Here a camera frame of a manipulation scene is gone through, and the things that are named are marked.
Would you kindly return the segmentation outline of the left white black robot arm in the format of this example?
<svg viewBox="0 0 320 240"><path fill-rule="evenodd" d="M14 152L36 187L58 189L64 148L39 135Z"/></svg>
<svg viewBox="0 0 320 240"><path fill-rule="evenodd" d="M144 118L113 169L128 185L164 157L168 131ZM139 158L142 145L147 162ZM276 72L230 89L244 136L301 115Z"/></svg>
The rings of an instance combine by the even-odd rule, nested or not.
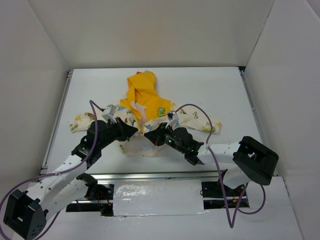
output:
<svg viewBox="0 0 320 240"><path fill-rule="evenodd" d="M3 222L25 240L34 240L47 221L71 202L97 198L98 181L86 171L102 156L102 149L114 141L128 141L138 129L115 121L93 122L68 158L49 177L25 191L8 197Z"/></svg>

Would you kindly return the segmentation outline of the white foil covered panel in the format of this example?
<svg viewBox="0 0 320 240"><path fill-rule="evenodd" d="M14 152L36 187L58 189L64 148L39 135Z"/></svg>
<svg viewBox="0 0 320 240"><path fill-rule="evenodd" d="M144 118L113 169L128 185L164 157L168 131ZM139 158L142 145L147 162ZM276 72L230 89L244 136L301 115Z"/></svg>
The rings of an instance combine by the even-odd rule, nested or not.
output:
<svg viewBox="0 0 320 240"><path fill-rule="evenodd" d="M188 216L205 212L201 181L117 181L113 214L117 217Z"/></svg>

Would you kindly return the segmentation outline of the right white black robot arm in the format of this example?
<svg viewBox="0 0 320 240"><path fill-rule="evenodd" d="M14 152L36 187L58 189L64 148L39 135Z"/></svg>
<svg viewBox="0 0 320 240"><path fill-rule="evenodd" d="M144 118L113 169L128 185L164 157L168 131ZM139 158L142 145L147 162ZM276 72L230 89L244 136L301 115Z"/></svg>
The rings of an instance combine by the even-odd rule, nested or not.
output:
<svg viewBox="0 0 320 240"><path fill-rule="evenodd" d="M262 186L271 184L279 156L251 136L228 144L208 144L196 141L184 127L173 129L166 123L144 136L156 147L167 145L180 152L191 165L206 165L215 160L224 164L234 164L227 169L218 182L218 192L230 195L235 188L249 182Z"/></svg>

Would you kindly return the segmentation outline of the yellow hooded printed child jacket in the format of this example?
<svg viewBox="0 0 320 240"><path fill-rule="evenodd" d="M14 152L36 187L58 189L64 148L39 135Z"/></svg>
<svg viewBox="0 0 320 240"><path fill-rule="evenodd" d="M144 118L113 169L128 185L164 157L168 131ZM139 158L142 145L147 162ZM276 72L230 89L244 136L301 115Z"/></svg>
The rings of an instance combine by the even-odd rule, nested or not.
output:
<svg viewBox="0 0 320 240"><path fill-rule="evenodd" d="M153 72L137 72L127 79L128 91L126 97L113 102L115 117L121 118L127 125L138 129L129 141L121 142L119 147L126 156L153 157L162 146L154 146L143 135L155 130L161 123L169 121L167 113L177 111L178 120L173 129L183 127L205 133L219 134L221 122L210 117L194 107L180 107L176 103L158 95Z"/></svg>

